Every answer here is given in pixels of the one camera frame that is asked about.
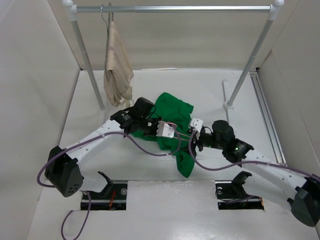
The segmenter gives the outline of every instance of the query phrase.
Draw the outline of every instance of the metal rod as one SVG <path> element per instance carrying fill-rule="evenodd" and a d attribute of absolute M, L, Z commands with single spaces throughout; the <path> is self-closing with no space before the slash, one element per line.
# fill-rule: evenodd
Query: metal rod
<path fill-rule="evenodd" d="M 105 105 L 104 105 L 104 102 L 103 102 L 102 97 L 100 95 L 100 91 L 99 91 L 99 88 L 98 88 L 98 85 L 97 85 L 97 81 L 96 81 L 94 72 L 93 72 L 92 67 L 91 67 L 91 63 L 90 63 L 89 56 L 88 56 L 88 53 L 87 53 L 87 50 L 86 50 L 86 47 L 85 47 L 84 40 L 82 39 L 82 36 L 81 36 L 81 32 L 80 32 L 80 29 L 79 29 L 78 21 L 76 21 L 76 20 L 75 21 L 71 21 L 71 24 L 72 24 L 72 28 L 74 30 L 74 34 L 75 34 L 76 40 L 77 40 L 78 45 L 79 45 L 80 50 L 81 50 L 81 54 L 82 54 L 82 58 L 83 58 L 86 70 L 88 71 L 88 75 L 89 75 L 89 78 L 90 78 L 90 81 L 91 81 L 91 84 L 92 84 L 92 87 L 93 87 L 94 94 L 96 96 L 96 99 L 98 101 L 100 109 L 104 110 L 105 109 Z"/>
<path fill-rule="evenodd" d="M 268 6 L 76 6 L 77 13 L 182 13 L 182 12 L 254 12 L 269 13 Z"/>
<path fill-rule="evenodd" d="M 246 78 L 246 76 L 248 74 L 248 71 L 250 70 L 250 68 L 252 66 L 252 63 L 254 62 L 254 60 L 256 58 L 256 55 L 257 55 L 257 53 L 258 53 L 258 51 L 259 51 L 264 39 L 266 38 L 266 35 L 267 35 L 267 33 L 268 33 L 268 31 L 269 31 L 269 29 L 270 29 L 270 27 L 271 27 L 273 22 L 274 22 L 273 20 L 269 20 L 269 19 L 265 22 L 265 25 L 264 25 L 264 27 L 262 29 L 262 32 L 260 33 L 260 36 L 259 36 L 258 40 L 256 41 L 256 44 L 255 44 L 255 46 L 253 48 L 253 51 L 252 51 L 248 61 L 246 62 L 245 68 L 243 69 L 243 71 L 242 71 L 242 73 L 241 73 L 241 75 L 239 77 L 239 80 L 235 85 L 235 88 L 234 88 L 234 90 L 233 90 L 233 92 L 231 94 L 230 99 L 226 103 L 227 107 L 232 107 L 233 106 L 234 100 L 235 100 L 235 98 L 236 98 L 236 96 L 237 96 L 237 94 L 238 94 L 238 92 L 239 92 L 239 90 L 241 88 L 241 85 L 244 83 L 244 80 L 245 80 L 245 78 Z"/>

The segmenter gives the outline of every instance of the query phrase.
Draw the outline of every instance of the green cloth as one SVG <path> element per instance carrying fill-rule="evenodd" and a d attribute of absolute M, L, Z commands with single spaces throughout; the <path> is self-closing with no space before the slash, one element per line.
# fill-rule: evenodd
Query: green cloth
<path fill-rule="evenodd" d="M 183 134 L 187 134 L 189 130 L 190 114 L 192 113 L 194 106 L 185 103 L 171 94 L 162 93 L 155 102 L 156 113 L 162 117 L 165 122 L 172 122 L 177 125 L 177 131 Z M 177 149 L 179 140 L 175 138 L 156 137 L 156 136 L 144 136 L 143 132 L 137 131 L 133 134 L 134 137 L 142 138 L 147 141 L 157 141 L 161 150 L 170 150 L 173 152 Z M 181 141 L 181 149 L 187 147 L 187 141 Z M 176 157 L 176 165 L 179 172 L 188 178 L 194 168 L 195 162 L 189 155 L 188 151 L 179 150 L 174 154 Z"/>

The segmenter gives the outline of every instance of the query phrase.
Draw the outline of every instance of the beige wall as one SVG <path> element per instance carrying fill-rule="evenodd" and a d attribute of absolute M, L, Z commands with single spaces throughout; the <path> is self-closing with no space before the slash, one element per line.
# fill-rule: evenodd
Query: beige wall
<path fill-rule="evenodd" d="M 320 2 L 301 0 L 259 70 L 290 166 L 320 175 Z"/>
<path fill-rule="evenodd" d="M 2 240 L 28 237 L 37 173 L 59 143 L 78 73 L 47 0 L 0 1 Z"/>
<path fill-rule="evenodd" d="M 254 65 L 259 67 L 299 0 L 287 0 Z M 48 0 L 80 66 L 83 60 L 61 0 Z M 273 0 L 117 0 L 118 6 L 270 5 Z M 74 0 L 100 6 L 101 0 Z M 267 19 L 267 13 L 115 13 L 134 69 L 242 68 Z M 80 13 L 78 22 L 94 69 L 103 69 L 106 26 L 99 13 Z"/>

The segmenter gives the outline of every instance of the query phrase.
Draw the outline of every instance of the clothing rack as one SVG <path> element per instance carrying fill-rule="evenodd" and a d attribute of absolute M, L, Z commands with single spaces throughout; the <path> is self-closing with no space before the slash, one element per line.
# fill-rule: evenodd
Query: clothing rack
<path fill-rule="evenodd" d="M 255 43 L 255 46 L 252 50 L 252 53 L 249 56 L 249 59 L 246 62 L 246 65 L 239 77 L 239 80 L 230 95 L 229 93 L 229 83 L 227 80 L 223 81 L 223 90 L 225 102 L 223 104 L 224 109 L 226 110 L 227 119 L 230 122 L 231 114 L 234 108 L 234 100 L 246 78 L 246 75 L 249 72 L 249 69 L 254 62 L 256 55 L 266 38 L 266 35 L 277 18 L 277 15 L 284 5 L 284 0 L 274 0 L 274 4 L 267 6 L 77 6 L 74 5 L 72 0 L 62 0 L 63 6 L 66 8 L 69 20 L 71 21 L 74 34 L 77 39 L 77 43 L 81 50 L 82 58 L 85 64 L 85 67 L 88 71 L 88 75 L 90 77 L 90 81 L 98 101 L 99 107 L 101 111 L 105 111 L 106 107 L 103 103 L 102 97 L 100 95 L 100 91 L 95 79 L 95 75 L 88 57 L 88 53 L 79 29 L 77 14 L 79 13 L 194 13 L 194 12 L 215 12 L 215 13 L 268 13 L 267 20 L 264 24 L 264 27 Z"/>

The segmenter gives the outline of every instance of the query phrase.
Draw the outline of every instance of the beige cloth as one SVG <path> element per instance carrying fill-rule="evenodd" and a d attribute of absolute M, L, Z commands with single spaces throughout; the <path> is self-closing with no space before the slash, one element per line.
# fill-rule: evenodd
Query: beige cloth
<path fill-rule="evenodd" d="M 130 100 L 132 100 L 130 81 L 134 77 L 134 72 L 113 21 L 110 23 L 109 36 L 104 62 L 104 91 L 113 106 L 126 103 L 126 106 L 129 107 Z"/>

